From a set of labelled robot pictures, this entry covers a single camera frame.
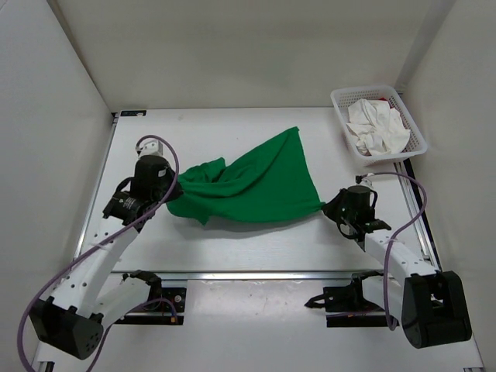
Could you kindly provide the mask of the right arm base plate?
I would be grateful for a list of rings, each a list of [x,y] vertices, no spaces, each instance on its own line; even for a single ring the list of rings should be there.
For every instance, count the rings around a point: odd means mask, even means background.
[[[365,300],[353,284],[324,287],[327,328],[388,327],[381,306]]]

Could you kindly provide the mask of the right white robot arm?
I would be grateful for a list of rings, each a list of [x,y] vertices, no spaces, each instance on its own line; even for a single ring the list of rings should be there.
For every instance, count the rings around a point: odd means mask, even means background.
[[[324,288],[306,307],[323,308],[328,318],[388,310],[417,349],[469,340],[472,327],[460,277],[436,269],[399,242],[375,216],[377,197],[371,188],[354,185],[340,190],[322,212],[382,269],[354,273],[347,286]]]

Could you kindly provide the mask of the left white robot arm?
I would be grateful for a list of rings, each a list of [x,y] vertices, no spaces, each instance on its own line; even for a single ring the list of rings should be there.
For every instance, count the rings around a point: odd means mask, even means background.
[[[61,281],[47,299],[38,299],[29,311],[40,341],[79,360],[97,349],[105,330],[141,305],[159,307],[163,292],[154,273],[135,270],[121,284],[100,291],[112,269],[143,230],[155,211],[182,193],[175,172],[160,155],[142,155],[134,175],[123,180],[103,210],[98,242]]]

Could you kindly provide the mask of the green t shirt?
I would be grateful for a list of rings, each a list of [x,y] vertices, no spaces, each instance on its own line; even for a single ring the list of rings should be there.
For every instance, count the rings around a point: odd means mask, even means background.
[[[168,211],[202,225],[212,217],[246,223],[288,222],[306,218],[323,205],[297,127],[231,164],[220,157],[191,167],[178,181],[183,194],[167,203]]]

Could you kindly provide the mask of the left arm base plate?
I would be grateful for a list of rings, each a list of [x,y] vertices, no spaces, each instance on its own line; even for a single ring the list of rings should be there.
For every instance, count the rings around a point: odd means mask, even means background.
[[[116,323],[135,326],[182,326],[187,299],[186,281],[162,281],[151,289],[146,301]]]

